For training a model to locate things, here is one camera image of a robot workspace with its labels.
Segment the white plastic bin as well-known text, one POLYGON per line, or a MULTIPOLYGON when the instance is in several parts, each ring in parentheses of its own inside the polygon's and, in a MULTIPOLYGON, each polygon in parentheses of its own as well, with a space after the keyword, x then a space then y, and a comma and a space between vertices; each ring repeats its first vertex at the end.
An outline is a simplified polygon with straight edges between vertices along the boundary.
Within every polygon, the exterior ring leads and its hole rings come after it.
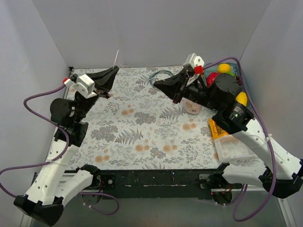
POLYGON ((257 157, 243 142, 232 135, 225 135, 214 139, 214 145, 221 163, 250 161, 257 157))

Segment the white toilet paper roll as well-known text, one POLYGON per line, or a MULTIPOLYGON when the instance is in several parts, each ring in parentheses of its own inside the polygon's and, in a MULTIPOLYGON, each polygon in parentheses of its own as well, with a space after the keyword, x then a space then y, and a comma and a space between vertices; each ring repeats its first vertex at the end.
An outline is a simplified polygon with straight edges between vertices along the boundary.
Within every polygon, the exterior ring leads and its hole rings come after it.
POLYGON ((202 110, 202 106, 196 104, 190 100, 185 99, 183 101, 183 108, 189 114, 199 114, 202 110))

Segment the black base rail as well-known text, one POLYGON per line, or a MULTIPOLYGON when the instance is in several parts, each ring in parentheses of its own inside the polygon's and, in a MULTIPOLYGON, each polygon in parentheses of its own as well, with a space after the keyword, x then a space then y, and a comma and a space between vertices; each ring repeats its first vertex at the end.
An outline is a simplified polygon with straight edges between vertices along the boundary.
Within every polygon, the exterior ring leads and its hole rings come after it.
POLYGON ((268 167, 253 168, 221 164, 217 169, 194 170, 100 170, 93 165, 77 168, 69 180, 60 183, 64 167, 42 170, 25 195, 34 203, 66 204, 82 190, 101 190, 116 198, 189 198, 201 190, 238 189, 243 184, 271 186, 268 167))

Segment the yellow mango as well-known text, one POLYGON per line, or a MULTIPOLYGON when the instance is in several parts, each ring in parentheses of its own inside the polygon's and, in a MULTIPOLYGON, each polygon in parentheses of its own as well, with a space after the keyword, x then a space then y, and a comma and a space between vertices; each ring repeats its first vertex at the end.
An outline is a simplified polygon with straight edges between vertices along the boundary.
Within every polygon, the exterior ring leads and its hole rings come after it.
POLYGON ((236 101, 239 102, 240 104, 247 106, 248 104, 248 97, 245 92, 240 92, 237 97, 236 101))

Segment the yellow plastic bin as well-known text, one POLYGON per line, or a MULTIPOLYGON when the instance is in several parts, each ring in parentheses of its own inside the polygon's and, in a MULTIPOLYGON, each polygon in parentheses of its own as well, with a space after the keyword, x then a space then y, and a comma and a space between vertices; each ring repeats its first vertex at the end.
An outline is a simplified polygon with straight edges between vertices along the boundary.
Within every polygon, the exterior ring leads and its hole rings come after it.
POLYGON ((212 134, 212 137, 214 140, 218 139, 222 136, 229 135, 225 130, 223 130, 221 127, 219 127, 212 118, 209 119, 209 126, 210 126, 211 134, 212 134))

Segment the red pomegranate fruit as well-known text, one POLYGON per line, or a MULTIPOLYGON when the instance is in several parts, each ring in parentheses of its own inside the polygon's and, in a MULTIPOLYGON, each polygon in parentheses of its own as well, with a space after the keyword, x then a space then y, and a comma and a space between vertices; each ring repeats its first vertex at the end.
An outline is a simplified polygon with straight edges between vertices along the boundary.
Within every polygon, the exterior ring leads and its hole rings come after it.
POLYGON ((210 87, 212 85, 212 83, 214 82, 214 80, 216 79, 216 77, 219 75, 218 72, 211 72, 208 77, 206 78, 206 84, 208 87, 210 87))

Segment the yellow orange fruit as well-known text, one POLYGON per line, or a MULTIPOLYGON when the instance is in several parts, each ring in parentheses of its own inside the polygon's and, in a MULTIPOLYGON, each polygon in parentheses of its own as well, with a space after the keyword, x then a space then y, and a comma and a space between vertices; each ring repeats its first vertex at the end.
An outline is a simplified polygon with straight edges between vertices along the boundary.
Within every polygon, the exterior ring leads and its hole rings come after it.
POLYGON ((217 67, 219 73, 229 73, 231 72, 231 66, 227 63, 219 64, 217 67))

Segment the teal fruit basket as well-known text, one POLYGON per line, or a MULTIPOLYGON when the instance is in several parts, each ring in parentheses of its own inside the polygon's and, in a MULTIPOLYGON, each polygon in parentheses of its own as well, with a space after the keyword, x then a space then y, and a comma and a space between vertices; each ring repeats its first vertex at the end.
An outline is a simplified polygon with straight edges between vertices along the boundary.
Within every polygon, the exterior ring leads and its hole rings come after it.
MULTIPOLYGON (((208 97, 210 98, 212 110, 218 110, 221 107, 229 106, 234 101, 240 92, 245 92, 246 95, 250 93, 249 87, 247 90, 244 89, 244 86, 247 86, 247 80, 243 70, 240 70, 238 65, 235 63, 227 63, 231 66, 231 72, 236 76, 240 76, 242 81, 242 86, 237 84, 236 78, 228 73, 219 73, 214 82, 210 87, 208 87, 208 97)), ((205 70, 205 82, 206 78, 211 72, 218 72, 217 67, 219 64, 216 64, 205 70)), ((246 106, 248 109, 252 109, 251 103, 248 100, 246 106)))

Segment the floral table mat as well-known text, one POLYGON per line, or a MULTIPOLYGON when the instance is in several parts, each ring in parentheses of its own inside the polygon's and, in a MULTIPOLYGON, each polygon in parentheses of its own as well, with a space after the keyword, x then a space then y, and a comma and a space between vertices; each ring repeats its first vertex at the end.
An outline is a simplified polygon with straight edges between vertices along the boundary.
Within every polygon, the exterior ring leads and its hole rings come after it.
POLYGON ((119 70, 110 98, 100 98, 87 114, 86 137, 69 170, 85 164, 102 170, 219 166, 209 128, 213 112, 189 114, 155 89, 152 82, 166 78, 165 71, 176 74, 181 67, 119 70))

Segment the dark purple grapes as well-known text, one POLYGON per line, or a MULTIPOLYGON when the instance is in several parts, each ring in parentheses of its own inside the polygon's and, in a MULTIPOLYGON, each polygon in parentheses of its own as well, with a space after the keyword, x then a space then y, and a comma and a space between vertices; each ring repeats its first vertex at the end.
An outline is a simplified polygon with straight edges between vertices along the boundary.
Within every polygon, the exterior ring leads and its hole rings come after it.
POLYGON ((240 76, 236 76, 235 78, 236 78, 237 84, 238 84, 239 86, 242 86, 242 81, 241 81, 240 76))

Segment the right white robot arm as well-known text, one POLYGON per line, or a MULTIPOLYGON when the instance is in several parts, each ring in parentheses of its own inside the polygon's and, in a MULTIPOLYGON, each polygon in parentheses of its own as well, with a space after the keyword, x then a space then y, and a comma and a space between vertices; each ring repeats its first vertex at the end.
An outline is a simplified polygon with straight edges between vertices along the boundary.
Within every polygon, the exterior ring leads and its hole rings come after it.
POLYGON ((287 198, 303 185, 303 161, 287 152, 265 130, 253 113, 236 100, 241 87, 236 79, 226 73, 216 76, 211 86, 203 85, 202 78, 191 84, 190 70, 154 82, 154 86, 174 103, 182 98, 216 111, 215 123, 228 134, 245 144, 265 164, 261 168, 234 166, 222 163, 206 179, 210 186, 225 188, 229 184, 249 184, 263 187, 277 198, 287 198))

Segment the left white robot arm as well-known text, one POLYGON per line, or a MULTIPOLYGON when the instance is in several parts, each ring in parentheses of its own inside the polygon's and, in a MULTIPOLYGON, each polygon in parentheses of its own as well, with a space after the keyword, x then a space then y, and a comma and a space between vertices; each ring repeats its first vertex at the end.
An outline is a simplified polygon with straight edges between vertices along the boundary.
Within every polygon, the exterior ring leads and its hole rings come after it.
POLYGON ((74 99, 57 98, 50 104, 50 122, 58 128, 49 154, 30 188, 18 195, 14 205, 26 215, 53 226, 60 219, 66 204, 84 189, 104 190, 113 187, 115 178, 102 175, 96 166, 85 164, 65 183, 60 180, 71 158, 85 139, 88 126, 83 119, 100 97, 108 99, 118 66, 63 80, 63 87, 76 90, 74 99))

